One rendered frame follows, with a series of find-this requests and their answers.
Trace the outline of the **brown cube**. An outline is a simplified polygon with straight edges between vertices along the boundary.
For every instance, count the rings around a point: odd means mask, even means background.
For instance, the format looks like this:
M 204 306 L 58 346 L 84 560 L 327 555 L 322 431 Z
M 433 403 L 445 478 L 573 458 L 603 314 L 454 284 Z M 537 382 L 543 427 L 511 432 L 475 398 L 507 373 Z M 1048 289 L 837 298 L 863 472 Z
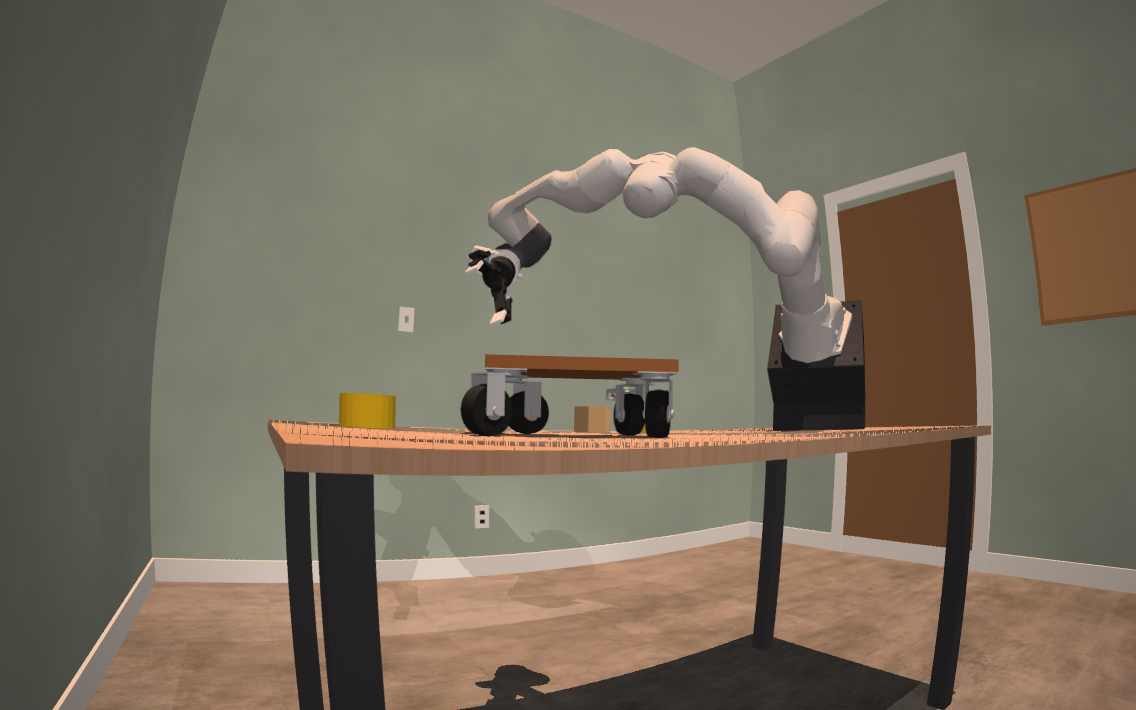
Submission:
M 610 432 L 610 407 L 574 406 L 575 432 Z

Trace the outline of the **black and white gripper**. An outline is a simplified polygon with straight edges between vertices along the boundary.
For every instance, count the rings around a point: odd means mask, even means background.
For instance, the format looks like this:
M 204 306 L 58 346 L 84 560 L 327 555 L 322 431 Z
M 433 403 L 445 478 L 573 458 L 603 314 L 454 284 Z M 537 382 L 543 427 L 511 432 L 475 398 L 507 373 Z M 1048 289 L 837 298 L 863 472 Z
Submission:
M 490 251 L 482 250 L 471 252 L 469 258 L 473 261 L 468 264 L 469 268 L 465 273 L 466 275 L 469 275 L 473 272 L 482 272 L 483 281 L 487 286 L 490 286 L 488 289 L 491 289 L 491 294 L 494 296 L 496 314 L 494 314 L 492 320 L 490 321 L 490 325 L 494 326 L 499 323 L 504 324 L 506 321 L 511 321 L 512 298 L 506 295 L 506 289 L 511 284 L 516 270 L 513 262 L 507 257 L 496 256 L 490 260 Z

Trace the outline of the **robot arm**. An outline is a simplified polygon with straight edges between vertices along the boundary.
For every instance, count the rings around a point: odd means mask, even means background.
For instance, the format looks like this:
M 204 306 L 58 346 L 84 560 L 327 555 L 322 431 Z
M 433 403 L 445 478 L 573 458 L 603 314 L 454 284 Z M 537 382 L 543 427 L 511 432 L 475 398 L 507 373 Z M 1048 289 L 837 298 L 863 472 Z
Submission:
M 495 249 L 471 250 L 490 251 L 490 260 L 496 256 L 510 259 L 516 270 L 513 281 L 521 279 L 521 268 L 538 262 L 552 240 L 523 204 L 545 198 L 574 212 L 591 214 L 623 194 L 632 214 L 654 218 L 675 204 L 678 197 L 695 197 L 738 225 L 769 270 L 778 275 L 784 314 L 779 339 L 790 358 L 811 364 L 841 354 L 852 314 L 836 298 L 827 300 L 825 294 L 819 216 L 813 197 L 790 191 L 776 204 L 760 182 L 695 147 L 677 157 L 660 152 L 638 156 L 636 160 L 609 149 L 579 169 L 551 172 L 537 181 L 498 201 L 490 210 L 488 226 L 506 243 Z

